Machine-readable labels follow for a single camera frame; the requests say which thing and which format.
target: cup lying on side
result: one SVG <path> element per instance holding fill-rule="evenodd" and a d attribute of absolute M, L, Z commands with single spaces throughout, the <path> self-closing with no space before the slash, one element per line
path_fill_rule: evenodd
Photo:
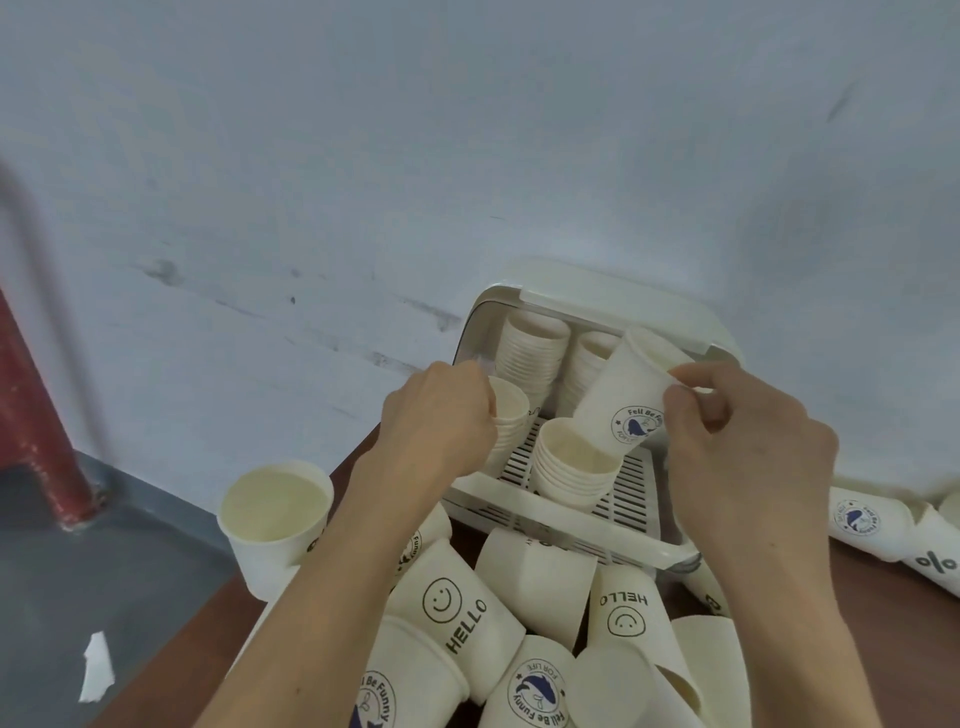
<path fill-rule="evenodd" d="M 394 584 L 429 546 L 440 539 L 449 541 L 452 535 L 453 525 L 450 523 L 450 517 L 446 514 L 444 507 L 437 503 L 430 511 L 430 515 L 420 524 L 420 528 L 414 531 L 414 535 L 410 537 L 403 553 L 400 554 L 400 560 L 396 564 Z"/>
<path fill-rule="evenodd" d="M 526 634 L 446 540 L 403 574 L 386 614 L 409 621 L 437 643 L 467 677 L 477 705 L 487 700 Z"/>
<path fill-rule="evenodd" d="M 667 373 L 693 361 L 653 331 L 629 329 L 573 413 L 573 427 L 596 448 L 626 455 L 663 425 Z"/>
<path fill-rule="evenodd" d="M 616 642 L 642 650 L 699 714 L 700 691 L 687 668 L 657 584 L 637 567 L 612 564 L 599 567 L 593 579 L 587 644 Z"/>
<path fill-rule="evenodd" d="M 960 530 L 929 503 L 912 509 L 916 528 L 903 563 L 953 595 L 960 596 Z"/>
<path fill-rule="evenodd" d="M 732 619 L 683 617 L 673 631 L 703 697 L 710 725 L 750 728 L 750 684 Z"/>
<path fill-rule="evenodd" d="M 596 556 L 495 528 L 476 574 L 529 629 L 573 649 L 587 610 Z"/>
<path fill-rule="evenodd" d="M 577 728 L 642 728 L 656 695 L 654 672 L 634 645 L 588 645 L 566 678 L 570 720 Z"/>
<path fill-rule="evenodd" d="M 564 676 L 572 667 L 573 655 L 562 644 L 527 635 L 487 700 L 478 728 L 571 725 Z"/>
<path fill-rule="evenodd" d="M 292 460 L 241 475 L 224 494 L 217 523 L 250 593 L 271 601 L 288 568 L 313 549 L 333 504 L 333 483 L 317 466 Z"/>
<path fill-rule="evenodd" d="M 701 561 L 696 571 L 684 576 L 683 582 L 686 589 L 707 605 L 714 615 L 730 616 L 730 604 L 706 561 Z"/>
<path fill-rule="evenodd" d="M 829 535 L 873 554 L 881 561 L 900 561 L 910 555 L 913 515 L 894 498 L 830 488 Z"/>
<path fill-rule="evenodd" d="M 349 728 L 444 728 L 469 695 L 463 672 L 412 624 L 384 617 Z"/>

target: wooden table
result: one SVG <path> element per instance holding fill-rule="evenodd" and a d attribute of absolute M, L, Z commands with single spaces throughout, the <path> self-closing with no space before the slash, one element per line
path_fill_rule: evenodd
<path fill-rule="evenodd" d="M 375 440 L 376 430 L 334 471 L 337 502 L 353 463 Z M 454 524 L 452 543 L 471 564 L 484 538 Z M 960 599 L 907 567 L 884 564 L 848 546 L 834 544 L 832 562 L 840 607 L 886 727 L 960 726 Z M 704 613 L 679 585 L 665 590 L 664 602 L 671 618 Z M 239 576 L 231 579 L 113 698 L 91 728 L 192 726 L 262 609 Z M 473 728 L 479 716 L 479 708 L 465 703 L 449 727 Z"/>

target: white plastic box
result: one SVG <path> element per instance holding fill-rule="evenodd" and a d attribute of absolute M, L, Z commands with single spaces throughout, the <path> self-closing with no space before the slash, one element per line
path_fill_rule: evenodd
<path fill-rule="evenodd" d="M 478 359 L 492 373 L 504 319 L 518 308 L 568 322 L 573 329 L 571 341 L 587 330 L 620 335 L 629 326 L 641 325 L 694 359 L 743 362 L 726 327 L 703 304 L 544 258 L 516 261 L 477 298 L 454 360 Z M 545 419 L 553 413 L 556 384 L 554 390 L 541 410 Z M 488 533 L 498 526 L 521 530 L 557 546 L 594 554 L 604 563 L 675 572 L 696 569 L 700 555 L 693 545 L 660 540 L 656 473 L 662 473 L 665 433 L 658 433 L 625 458 L 612 493 L 587 514 L 528 490 L 530 455 L 543 418 L 499 478 L 474 473 L 453 483 L 444 498 L 450 518 Z"/>

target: red pole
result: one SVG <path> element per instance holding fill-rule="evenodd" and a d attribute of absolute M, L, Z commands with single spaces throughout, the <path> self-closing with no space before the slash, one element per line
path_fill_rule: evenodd
<path fill-rule="evenodd" d="M 0 291 L 0 467 L 26 464 L 61 525 L 88 521 L 96 500 L 40 372 Z"/>

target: white paper piece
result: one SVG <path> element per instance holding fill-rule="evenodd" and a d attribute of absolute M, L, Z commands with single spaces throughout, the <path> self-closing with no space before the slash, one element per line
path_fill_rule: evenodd
<path fill-rule="evenodd" d="M 90 643 L 84 650 L 84 658 L 86 670 L 84 684 L 80 688 L 80 702 L 96 703 L 116 682 L 113 663 L 110 661 L 110 651 L 107 647 L 107 636 L 103 632 L 94 632 L 90 635 Z"/>

